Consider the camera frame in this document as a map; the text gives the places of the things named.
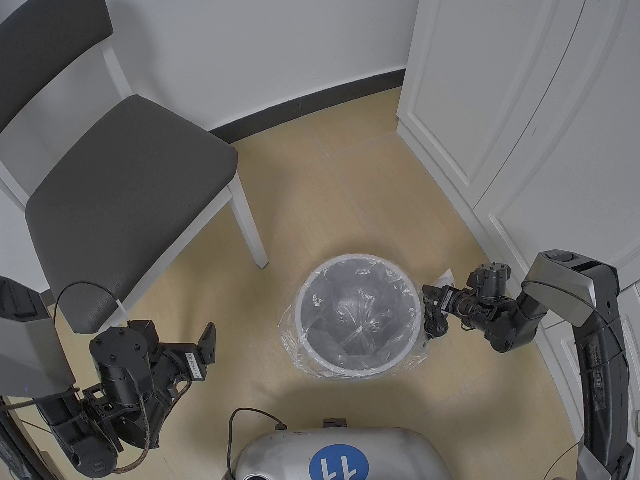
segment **beige tile floor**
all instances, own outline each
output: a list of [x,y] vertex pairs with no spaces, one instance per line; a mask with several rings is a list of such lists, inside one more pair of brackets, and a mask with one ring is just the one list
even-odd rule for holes
[[[167,420],[159,450],[129,475],[210,480],[223,475],[228,416],[238,406],[272,412],[290,428],[346,417],[351,426],[402,426],[436,445],[453,476],[542,480],[573,444],[560,398],[535,344],[494,353],[479,332],[452,325],[430,357],[395,376],[360,383],[297,371],[277,324],[301,277],[333,255],[368,252],[432,282],[452,268],[459,284],[486,260],[436,183],[396,135],[399,90],[322,110],[235,144],[239,172],[270,263],[260,270],[229,208],[203,229],[133,311],[161,340],[218,330],[217,363]],[[58,329],[78,385],[95,382],[87,343]],[[33,408],[20,411],[40,423]],[[234,450],[272,429],[242,414]],[[29,428],[67,478],[80,476],[43,431]],[[119,464],[135,458],[127,450]],[[575,478],[575,453],[554,468]]]

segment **gray chair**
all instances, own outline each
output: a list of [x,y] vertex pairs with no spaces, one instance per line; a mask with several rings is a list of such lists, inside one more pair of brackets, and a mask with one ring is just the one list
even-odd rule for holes
[[[25,204],[53,295],[91,281],[113,292],[126,313],[228,202],[255,262],[265,267],[268,260],[236,172],[236,150],[132,94],[108,43],[112,33],[104,0],[29,0],[13,12],[0,24],[0,131],[62,69],[100,44],[122,101],[28,200],[19,187],[14,193]],[[78,333],[126,318],[92,285],[74,285],[62,299],[60,309]]]

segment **clear plastic liner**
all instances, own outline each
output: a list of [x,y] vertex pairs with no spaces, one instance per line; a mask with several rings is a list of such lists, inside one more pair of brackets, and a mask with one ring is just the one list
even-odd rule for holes
[[297,368],[323,378],[392,374],[425,360],[420,284],[388,260],[364,254],[316,268],[278,325]]

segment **chair backrest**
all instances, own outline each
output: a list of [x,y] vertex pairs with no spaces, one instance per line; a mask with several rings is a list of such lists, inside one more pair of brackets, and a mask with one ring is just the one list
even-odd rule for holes
[[0,23],[0,132],[53,78],[113,34],[104,0],[28,0]]

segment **blue circle logo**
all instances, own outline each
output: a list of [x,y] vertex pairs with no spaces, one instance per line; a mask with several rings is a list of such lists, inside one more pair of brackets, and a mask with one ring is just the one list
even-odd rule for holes
[[311,480],[366,480],[369,461],[348,444],[332,444],[318,451],[309,463]]

